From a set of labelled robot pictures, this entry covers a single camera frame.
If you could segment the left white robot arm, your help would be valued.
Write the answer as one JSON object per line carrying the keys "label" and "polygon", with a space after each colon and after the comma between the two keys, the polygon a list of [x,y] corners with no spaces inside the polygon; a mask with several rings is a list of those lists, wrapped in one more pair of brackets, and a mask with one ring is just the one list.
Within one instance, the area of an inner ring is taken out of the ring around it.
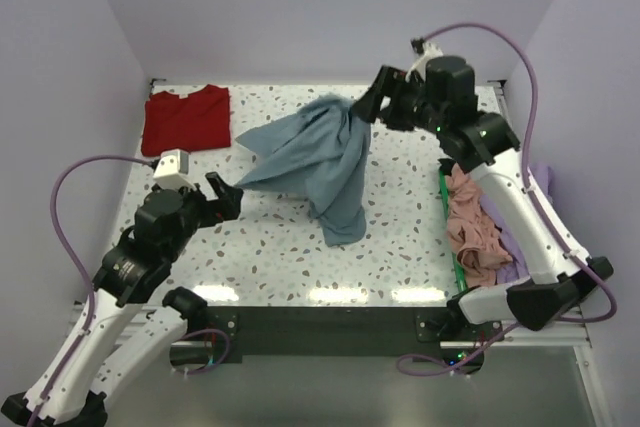
{"label": "left white robot arm", "polygon": [[1,412],[18,426],[102,426],[107,406],[163,349],[196,339],[207,327],[207,302],[184,287],[169,291],[148,323],[124,344],[128,324],[169,277],[194,234],[240,216],[242,189],[215,172],[198,185],[153,186],[132,226],[103,257],[87,302],[61,350],[27,391],[8,397]]}

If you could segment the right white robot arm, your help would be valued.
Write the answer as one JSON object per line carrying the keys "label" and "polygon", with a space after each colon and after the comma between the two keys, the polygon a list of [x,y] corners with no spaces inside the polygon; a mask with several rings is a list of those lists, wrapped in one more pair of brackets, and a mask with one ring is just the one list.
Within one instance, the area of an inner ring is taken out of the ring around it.
{"label": "right white robot arm", "polygon": [[503,320],[539,331],[606,286],[611,262],[591,255],[541,194],[508,122],[480,109],[475,72],[465,59],[432,58],[423,74],[384,65],[352,111],[390,130],[434,134],[496,205],[524,255],[527,277],[469,288],[448,301],[445,326],[452,337],[466,340],[482,323]]}

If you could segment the blue-grey t-shirt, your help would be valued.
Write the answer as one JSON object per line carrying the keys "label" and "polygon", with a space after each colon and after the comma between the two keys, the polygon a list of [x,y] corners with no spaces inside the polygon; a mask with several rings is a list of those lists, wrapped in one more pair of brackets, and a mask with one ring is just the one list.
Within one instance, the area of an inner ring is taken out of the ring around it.
{"label": "blue-grey t-shirt", "polygon": [[329,247],[356,243],[366,234],[363,196],[371,125],[351,107],[344,97],[319,97],[236,138],[259,158],[236,186],[307,199],[309,217],[318,222]]}

